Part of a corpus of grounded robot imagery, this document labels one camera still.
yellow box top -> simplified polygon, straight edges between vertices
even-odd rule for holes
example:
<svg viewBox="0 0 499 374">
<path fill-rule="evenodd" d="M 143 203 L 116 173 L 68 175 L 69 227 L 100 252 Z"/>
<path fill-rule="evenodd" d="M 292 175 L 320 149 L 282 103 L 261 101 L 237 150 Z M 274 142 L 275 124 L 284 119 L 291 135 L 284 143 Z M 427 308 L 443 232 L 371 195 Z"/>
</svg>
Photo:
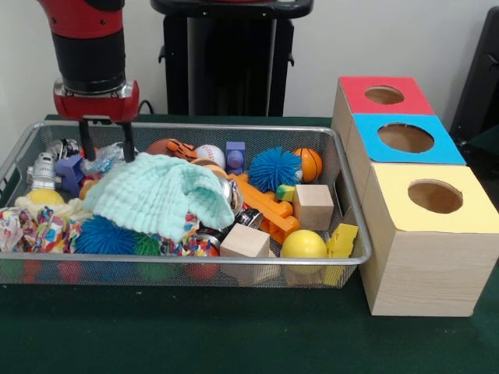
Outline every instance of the yellow box top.
<svg viewBox="0 0 499 374">
<path fill-rule="evenodd" d="M 499 233 L 499 213 L 470 168 L 373 164 L 373 169 L 398 230 Z"/>
</svg>

purple toy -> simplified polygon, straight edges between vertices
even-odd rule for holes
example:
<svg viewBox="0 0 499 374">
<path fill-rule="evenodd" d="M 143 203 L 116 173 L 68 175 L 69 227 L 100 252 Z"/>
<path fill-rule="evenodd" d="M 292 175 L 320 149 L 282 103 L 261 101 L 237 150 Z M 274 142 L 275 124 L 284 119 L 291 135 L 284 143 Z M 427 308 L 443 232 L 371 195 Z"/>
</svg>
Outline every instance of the purple toy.
<svg viewBox="0 0 499 374">
<path fill-rule="evenodd" d="M 82 161 L 80 155 L 74 155 L 55 164 L 55 172 L 62 177 L 62 189 L 71 192 L 74 197 L 80 194 L 80 182 L 85 178 L 80 168 Z"/>
<path fill-rule="evenodd" d="M 227 155 L 227 172 L 240 175 L 244 171 L 244 154 L 246 144 L 244 142 L 227 142 L 225 154 Z"/>
</svg>

red box top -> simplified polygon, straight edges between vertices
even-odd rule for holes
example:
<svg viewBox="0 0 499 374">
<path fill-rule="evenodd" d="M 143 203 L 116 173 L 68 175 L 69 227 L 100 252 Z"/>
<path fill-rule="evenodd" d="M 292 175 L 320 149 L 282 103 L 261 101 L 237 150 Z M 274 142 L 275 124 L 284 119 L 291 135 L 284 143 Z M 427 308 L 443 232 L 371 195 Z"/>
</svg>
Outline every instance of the red box top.
<svg viewBox="0 0 499 374">
<path fill-rule="evenodd" d="M 340 83 L 354 115 L 434 115 L 411 77 L 342 76 Z"/>
</svg>

yellow ball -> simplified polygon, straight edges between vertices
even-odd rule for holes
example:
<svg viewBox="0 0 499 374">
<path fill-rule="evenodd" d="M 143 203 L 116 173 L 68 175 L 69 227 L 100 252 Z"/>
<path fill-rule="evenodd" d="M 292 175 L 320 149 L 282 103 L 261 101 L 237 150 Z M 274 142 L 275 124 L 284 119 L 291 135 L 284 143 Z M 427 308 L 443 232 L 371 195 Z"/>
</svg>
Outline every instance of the yellow ball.
<svg viewBox="0 0 499 374">
<path fill-rule="evenodd" d="M 290 234 L 282 245 L 281 257 L 298 259 L 323 259 L 327 258 L 327 247 L 324 240 L 315 232 L 298 230 Z M 298 274 L 313 274 L 322 269 L 322 266 L 288 266 Z"/>
<path fill-rule="evenodd" d="M 62 205 L 64 199 L 52 189 L 34 189 L 27 197 L 37 205 Z"/>
</svg>

circular hole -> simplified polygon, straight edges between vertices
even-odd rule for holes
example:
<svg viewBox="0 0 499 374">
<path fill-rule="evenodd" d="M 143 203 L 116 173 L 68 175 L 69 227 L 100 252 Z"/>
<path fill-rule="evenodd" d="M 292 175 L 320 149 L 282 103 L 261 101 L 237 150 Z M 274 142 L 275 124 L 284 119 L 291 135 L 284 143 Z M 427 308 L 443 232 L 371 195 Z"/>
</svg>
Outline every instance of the circular hole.
<svg viewBox="0 0 499 374">
<path fill-rule="evenodd" d="M 449 214 L 462 206 L 462 194 L 442 181 L 414 182 L 409 187 L 409 197 L 415 204 L 434 213 Z"/>
<path fill-rule="evenodd" d="M 394 150 L 422 153 L 431 150 L 434 138 L 423 129 L 406 123 L 391 123 L 377 130 L 381 141 Z"/>
<path fill-rule="evenodd" d="M 366 97 L 382 105 L 393 105 L 403 102 L 404 95 L 399 90 L 389 86 L 371 87 L 365 92 Z"/>
</svg>

